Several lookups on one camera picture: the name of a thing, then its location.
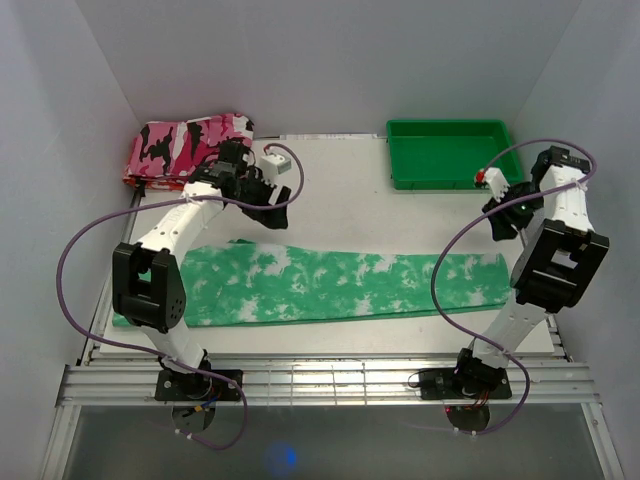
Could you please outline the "green tie-dye trousers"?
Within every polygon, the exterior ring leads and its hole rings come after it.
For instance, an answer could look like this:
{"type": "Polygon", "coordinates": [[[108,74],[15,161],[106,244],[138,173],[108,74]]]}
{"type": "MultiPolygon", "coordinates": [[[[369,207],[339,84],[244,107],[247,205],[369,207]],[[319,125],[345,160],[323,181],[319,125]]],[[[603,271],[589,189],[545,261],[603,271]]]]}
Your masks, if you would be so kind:
{"type": "Polygon", "coordinates": [[[501,308],[510,294],[495,253],[400,255],[231,241],[181,265],[191,328],[433,316],[501,308]]]}

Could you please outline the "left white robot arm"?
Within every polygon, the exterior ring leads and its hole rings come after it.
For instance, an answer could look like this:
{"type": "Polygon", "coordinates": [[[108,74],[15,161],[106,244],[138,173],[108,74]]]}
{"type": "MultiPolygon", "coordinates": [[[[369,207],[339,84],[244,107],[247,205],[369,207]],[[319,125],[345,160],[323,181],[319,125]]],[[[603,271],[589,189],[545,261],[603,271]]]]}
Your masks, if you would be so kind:
{"type": "Polygon", "coordinates": [[[185,323],[187,299],[180,266],[194,241],[228,205],[272,230],[288,226],[287,207],[296,192],[277,184],[299,159],[282,145],[269,144],[260,157],[237,142],[224,142],[186,181],[179,202],[134,243],[112,256],[113,309],[139,328],[161,364],[178,372],[177,386],[190,399],[205,397],[212,376],[201,368],[206,353],[185,323]]]}

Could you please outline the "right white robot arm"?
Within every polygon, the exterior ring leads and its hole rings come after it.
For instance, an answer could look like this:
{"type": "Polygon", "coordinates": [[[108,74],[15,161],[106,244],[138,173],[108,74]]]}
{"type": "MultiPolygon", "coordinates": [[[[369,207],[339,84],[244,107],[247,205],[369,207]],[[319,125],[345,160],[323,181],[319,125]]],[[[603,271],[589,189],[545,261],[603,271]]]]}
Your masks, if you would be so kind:
{"type": "Polygon", "coordinates": [[[575,306],[609,250],[607,237],[589,220],[585,179],[591,163],[559,146],[542,151],[531,179],[511,185],[489,167],[478,180],[492,197],[483,206],[494,241],[525,230],[537,211],[545,213],[511,273],[511,293],[481,337],[458,355],[454,390],[464,397],[492,392],[506,382],[508,356],[550,314],[575,306]]]}

